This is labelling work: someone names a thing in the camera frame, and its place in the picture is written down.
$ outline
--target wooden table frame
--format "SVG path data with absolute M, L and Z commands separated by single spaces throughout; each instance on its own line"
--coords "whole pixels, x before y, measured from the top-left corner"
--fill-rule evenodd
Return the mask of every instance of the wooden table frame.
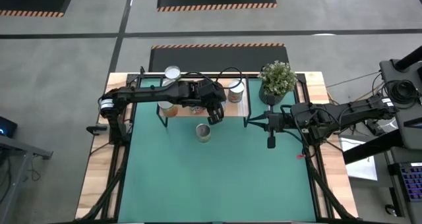
M 251 76 L 256 76 L 258 74 L 257 72 L 244 73 Z M 129 82 L 128 80 L 136 78 L 136 74 L 138 73 L 111 73 L 107 81 L 105 91 L 108 92 L 111 89 L 126 86 Z M 215 72 L 204 72 L 204 74 L 215 74 Z M 309 98 L 313 103 L 329 103 L 321 72 L 297 72 L 297 74 L 302 75 L 302 79 L 298 77 L 299 80 L 304 80 L 304 84 L 298 83 L 298 87 L 296 89 L 296 94 L 300 102 L 306 102 L 306 99 Z M 145 75 L 162 76 L 163 73 L 146 72 Z M 136 83 L 138 82 L 132 81 L 131 85 L 136 86 Z M 124 113 L 125 118 L 133 118 L 135 110 L 136 104 L 130 104 Z M 107 124 L 107 120 L 102 117 L 98 119 L 98 122 Z M 331 136 L 328 140 L 339 146 L 337 136 Z M 97 135 L 93 139 L 91 149 L 95 150 L 107 142 L 108 134 Z M 112 176 L 114 176 L 118 169 L 122 166 L 122 162 L 124 163 L 127 161 L 128 155 L 129 151 L 125 150 L 124 147 L 118 148 L 115 146 L 105 146 L 90 156 L 75 218 L 81 218 L 89 212 L 91 207 L 97 202 L 98 198 L 106 189 L 107 183 L 110 182 Z M 313 163 L 322 175 L 323 179 L 326 180 L 330 190 L 334 193 L 340 203 L 350 214 L 357 217 L 357 210 L 346 172 L 346 165 L 341 152 L 331 146 L 323 145 L 320 147 L 318 155 L 313 158 Z M 109 203 L 108 210 L 102 210 L 100 214 L 97 215 L 97 218 L 105 219 L 118 216 L 119 202 L 116 201 L 121 199 L 123 182 L 119 182 L 111 192 L 111 196 L 107 200 Z M 338 218 L 338 214 L 333 211 L 330 205 L 327 205 L 326 198 L 324 197 L 324 194 L 318 184 L 316 184 L 314 180 L 312 180 L 312 182 L 313 184 L 311 183 L 311 188 L 312 186 L 315 186 L 316 190 L 316 195 L 315 197 L 313 196 L 313 200 L 315 202 L 316 200 L 318 201 L 318 208 L 315 208 L 317 215 L 319 215 L 319 217 Z

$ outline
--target paper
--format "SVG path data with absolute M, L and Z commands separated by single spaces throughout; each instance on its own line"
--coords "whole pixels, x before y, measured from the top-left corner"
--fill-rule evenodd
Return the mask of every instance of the paper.
M 340 138 L 340 145 L 344 152 L 364 143 L 365 142 L 358 140 Z M 373 156 L 346 165 L 346 170 L 347 175 L 350 177 L 369 179 L 372 181 L 378 180 Z

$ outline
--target gray floor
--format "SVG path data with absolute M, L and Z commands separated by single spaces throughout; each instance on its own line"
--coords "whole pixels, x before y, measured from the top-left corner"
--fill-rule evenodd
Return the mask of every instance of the gray floor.
M 126 0 L 72 0 L 63 18 L 0 16 L 0 34 L 117 33 Z M 278 0 L 276 9 L 157 13 L 157 0 L 132 0 L 126 32 L 240 30 L 385 30 L 422 28 L 419 0 Z M 51 149 L 35 162 L 42 174 L 28 181 L 12 223 L 70 221 L 75 216 L 115 38 L 0 40 L 0 115 L 19 124 L 16 138 Z M 117 72 L 148 68 L 150 48 L 161 44 L 285 43 L 296 71 L 322 71 L 326 85 L 376 72 L 381 60 L 420 46 L 421 34 L 348 36 L 238 36 L 124 39 Z M 330 87 L 343 103 L 371 89 L 373 76 Z M 385 188 L 352 181 L 359 216 L 408 223 L 383 212 Z

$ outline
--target can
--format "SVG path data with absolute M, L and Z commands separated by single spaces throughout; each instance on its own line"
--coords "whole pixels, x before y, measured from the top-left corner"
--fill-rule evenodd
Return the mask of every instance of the can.
M 201 107 L 201 106 L 194 106 L 194 107 L 191 107 L 191 112 L 193 114 L 197 114 L 198 115 L 198 114 L 204 112 L 204 108 Z
M 239 80 L 232 80 L 229 84 L 229 87 L 236 86 L 239 83 Z M 235 88 L 229 89 L 229 95 L 227 99 L 232 103 L 239 103 L 243 97 L 243 91 L 245 90 L 245 85 L 241 82 Z
M 199 142 L 206 143 L 211 138 L 211 128 L 208 125 L 200 124 L 196 126 L 196 135 Z
M 164 71 L 164 75 L 168 79 L 177 80 L 181 76 L 180 68 L 178 66 L 168 66 Z
M 164 116 L 167 118 L 174 117 L 177 115 L 177 112 L 179 112 L 177 105 L 174 105 L 168 101 L 160 101 L 158 102 L 158 106 L 160 106 Z

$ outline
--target computer monitor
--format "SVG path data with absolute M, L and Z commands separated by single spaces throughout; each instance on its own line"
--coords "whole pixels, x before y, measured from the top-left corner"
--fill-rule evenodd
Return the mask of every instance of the computer monitor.
M 17 127 L 16 123 L 0 116 L 0 136 L 12 138 Z

